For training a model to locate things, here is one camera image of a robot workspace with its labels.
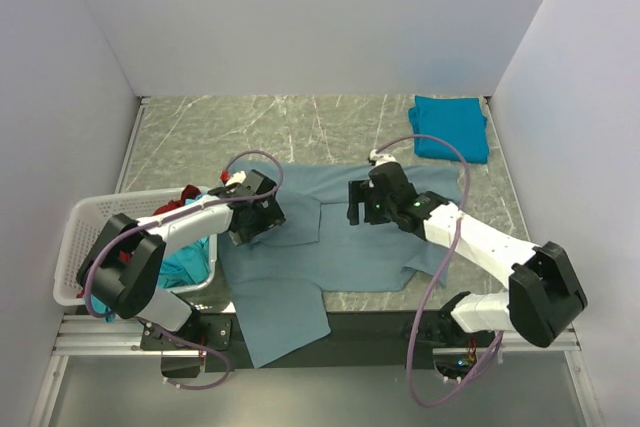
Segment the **grey-blue t-shirt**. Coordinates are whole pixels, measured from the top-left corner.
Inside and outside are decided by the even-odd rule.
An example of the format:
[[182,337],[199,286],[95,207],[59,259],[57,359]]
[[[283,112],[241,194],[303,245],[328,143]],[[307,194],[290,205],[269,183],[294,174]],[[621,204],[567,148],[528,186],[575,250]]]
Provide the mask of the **grey-blue t-shirt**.
[[394,292],[447,252],[395,224],[350,225],[348,184],[366,165],[284,165],[285,222],[247,244],[218,238],[218,259],[249,356],[260,368],[329,334],[323,292]]

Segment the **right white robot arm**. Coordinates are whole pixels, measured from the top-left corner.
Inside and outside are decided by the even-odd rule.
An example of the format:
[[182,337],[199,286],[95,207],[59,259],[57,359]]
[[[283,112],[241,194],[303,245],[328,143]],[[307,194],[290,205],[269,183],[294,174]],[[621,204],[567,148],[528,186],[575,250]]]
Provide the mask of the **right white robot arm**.
[[403,232],[452,249],[503,287],[495,294],[462,292],[425,324],[425,336],[453,346],[477,332],[511,331],[546,348],[581,314],[588,299],[565,249],[514,238],[463,212],[432,191],[418,192],[394,161],[375,165],[348,185],[353,225],[394,223]]

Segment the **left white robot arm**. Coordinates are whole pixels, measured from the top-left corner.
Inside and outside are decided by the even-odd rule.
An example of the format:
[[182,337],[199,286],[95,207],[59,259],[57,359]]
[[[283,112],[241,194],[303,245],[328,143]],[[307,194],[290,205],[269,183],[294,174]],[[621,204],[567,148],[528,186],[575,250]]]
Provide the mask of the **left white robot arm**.
[[178,332],[195,311],[158,285],[164,259],[202,238],[226,234],[242,245],[282,225],[285,216],[276,200],[281,184],[255,169],[240,171],[177,209],[139,219],[112,216],[77,272],[88,312]]

